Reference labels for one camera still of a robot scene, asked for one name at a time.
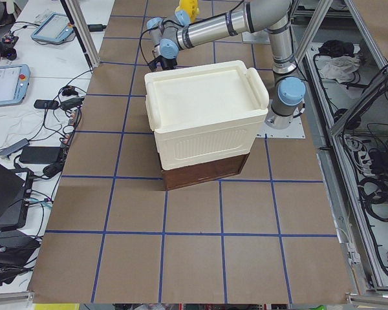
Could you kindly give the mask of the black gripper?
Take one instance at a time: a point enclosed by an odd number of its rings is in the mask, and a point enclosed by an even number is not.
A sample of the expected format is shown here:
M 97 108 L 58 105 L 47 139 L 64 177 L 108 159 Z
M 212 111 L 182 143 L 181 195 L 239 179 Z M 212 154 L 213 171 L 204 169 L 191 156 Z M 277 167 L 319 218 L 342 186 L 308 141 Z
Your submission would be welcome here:
M 168 59 L 164 56 L 158 56 L 148 63 L 148 67 L 152 72 L 157 70 L 157 65 L 160 65 L 162 70 L 174 70 L 177 66 L 177 60 L 175 58 Z

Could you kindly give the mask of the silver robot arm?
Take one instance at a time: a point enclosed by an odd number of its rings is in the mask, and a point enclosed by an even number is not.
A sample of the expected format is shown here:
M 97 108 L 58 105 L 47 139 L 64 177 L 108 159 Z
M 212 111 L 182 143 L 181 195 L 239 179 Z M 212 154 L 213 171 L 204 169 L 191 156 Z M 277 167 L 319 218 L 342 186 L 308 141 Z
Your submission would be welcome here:
M 153 59 L 146 64 L 173 70 L 178 53 L 227 37 L 265 32 L 272 51 L 276 97 L 271 102 L 265 123 L 276 130 L 289 127 L 305 111 L 305 84 L 296 76 L 290 27 L 291 1 L 240 1 L 230 10 L 198 20 L 197 1 L 179 1 L 173 15 L 154 17 L 146 23 L 153 42 Z

